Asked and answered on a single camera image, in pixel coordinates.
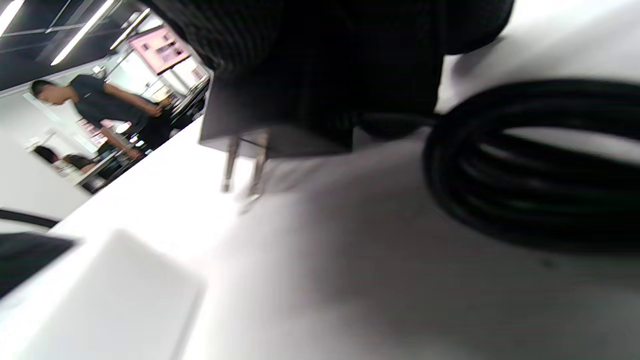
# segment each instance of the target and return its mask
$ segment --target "man's arm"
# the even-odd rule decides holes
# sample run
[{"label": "man's arm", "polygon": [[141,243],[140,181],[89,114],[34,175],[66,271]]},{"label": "man's arm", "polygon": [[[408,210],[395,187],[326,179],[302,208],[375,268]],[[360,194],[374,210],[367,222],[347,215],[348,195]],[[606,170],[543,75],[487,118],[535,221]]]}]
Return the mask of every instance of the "man's arm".
[{"label": "man's arm", "polygon": [[104,137],[107,138],[107,141],[110,144],[120,150],[123,150],[128,157],[134,160],[142,157],[142,153],[140,153],[140,151],[137,151],[136,149],[130,147],[129,144],[126,144],[124,141],[122,141],[122,139],[118,135],[111,132],[110,129],[103,127],[102,129],[100,129],[100,132],[104,135]]},{"label": "man's arm", "polygon": [[134,94],[126,92],[111,84],[107,84],[107,83],[104,84],[104,92],[106,92],[107,94],[113,95],[119,98],[120,100],[128,102],[129,104],[139,108],[140,110],[144,111],[145,113],[148,113],[153,117],[158,117],[162,113],[162,108],[156,106],[155,104],[152,104],[151,102],[144,100],[140,96],[136,96]]}]

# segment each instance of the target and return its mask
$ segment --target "fluorescent light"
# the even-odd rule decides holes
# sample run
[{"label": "fluorescent light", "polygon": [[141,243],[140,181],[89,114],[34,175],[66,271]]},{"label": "fluorescent light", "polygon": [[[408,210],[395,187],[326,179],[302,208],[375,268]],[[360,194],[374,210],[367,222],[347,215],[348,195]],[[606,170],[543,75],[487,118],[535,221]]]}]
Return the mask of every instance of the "fluorescent light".
[{"label": "fluorescent light", "polygon": [[93,14],[91,19],[89,19],[89,21],[82,27],[82,29],[80,29],[80,31],[78,31],[78,33],[74,36],[73,39],[71,39],[71,41],[67,44],[67,46],[65,46],[65,48],[62,49],[62,52],[60,52],[58,57],[56,57],[56,59],[53,60],[53,62],[51,63],[51,66],[58,64],[64,58],[66,58],[67,55],[69,55],[71,50],[77,45],[77,43],[80,41],[80,39],[82,39],[84,34],[87,34],[89,32],[89,30],[91,30],[93,25],[95,25],[95,23],[98,22],[98,20],[100,20],[100,18],[104,15],[104,13],[107,12],[107,10],[109,9],[109,7],[112,4],[113,4],[113,0],[107,0],[104,3],[104,5],[102,5],[102,7],[100,9],[98,9],[98,12]]},{"label": "fluorescent light", "polygon": [[136,25],[138,25],[142,21],[142,19],[144,19],[145,16],[147,16],[149,11],[150,9],[147,8],[143,13],[141,13],[140,16],[138,16],[138,18],[133,22],[133,24],[131,24],[131,26],[129,26],[129,28],[125,32],[123,32],[122,35],[120,35],[118,40],[116,40],[116,42],[113,43],[113,45],[109,48],[109,50],[113,50],[115,49],[116,46],[120,45],[120,43],[127,37],[127,35],[133,30],[133,28],[135,28]]},{"label": "fluorescent light", "polygon": [[11,21],[15,17],[15,14],[18,13],[18,10],[20,10],[23,3],[24,0],[13,0],[9,3],[9,6],[4,9],[4,12],[0,15],[0,35],[2,35],[9,24],[11,24]]}]

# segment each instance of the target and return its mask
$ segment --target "coiled cable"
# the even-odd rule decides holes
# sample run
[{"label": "coiled cable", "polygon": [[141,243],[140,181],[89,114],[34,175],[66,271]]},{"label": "coiled cable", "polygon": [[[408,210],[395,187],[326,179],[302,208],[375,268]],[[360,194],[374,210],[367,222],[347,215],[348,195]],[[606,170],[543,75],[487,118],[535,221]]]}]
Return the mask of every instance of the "coiled cable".
[{"label": "coiled cable", "polygon": [[423,156],[439,206],[488,236],[557,251],[635,250],[640,167],[504,133],[519,127],[638,141],[640,86],[558,80],[494,88],[439,120]]}]

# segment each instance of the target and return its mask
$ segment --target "metal prong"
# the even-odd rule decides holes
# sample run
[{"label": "metal prong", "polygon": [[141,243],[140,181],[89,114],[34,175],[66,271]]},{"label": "metal prong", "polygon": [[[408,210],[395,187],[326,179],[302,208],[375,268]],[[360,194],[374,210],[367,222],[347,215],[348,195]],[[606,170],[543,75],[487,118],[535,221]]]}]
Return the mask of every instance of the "metal prong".
[{"label": "metal prong", "polygon": [[234,165],[236,164],[236,158],[238,157],[238,150],[240,149],[240,137],[231,136],[229,138],[229,145],[227,147],[227,163],[225,164],[225,177],[222,179],[221,191],[228,193],[231,191],[231,183],[234,177]]},{"label": "metal prong", "polygon": [[255,164],[253,166],[253,179],[251,187],[249,188],[249,196],[255,196],[260,194],[260,182],[262,181],[262,171],[264,170],[264,164],[268,160],[268,145],[269,145],[269,132],[265,130],[258,136],[258,156],[255,158]]}]

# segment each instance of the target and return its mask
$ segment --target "hair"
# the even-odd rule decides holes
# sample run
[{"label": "hair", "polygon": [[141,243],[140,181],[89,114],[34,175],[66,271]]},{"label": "hair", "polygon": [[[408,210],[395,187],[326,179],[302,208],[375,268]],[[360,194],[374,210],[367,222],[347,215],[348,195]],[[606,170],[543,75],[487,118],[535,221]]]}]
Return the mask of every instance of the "hair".
[{"label": "hair", "polygon": [[36,80],[31,83],[31,95],[38,97],[44,91],[44,87],[47,85],[57,86],[56,84],[47,80]]},{"label": "hair", "polygon": [[47,160],[49,163],[52,163],[52,164],[56,162],[56,158],[58,157],[58,155],[56,155],[56,153],[53,152],[53,150],[51,150],[46,146],[36,146],[33,149],[33,152],[40,155],[41,158],[43,158],[44,160]]}]

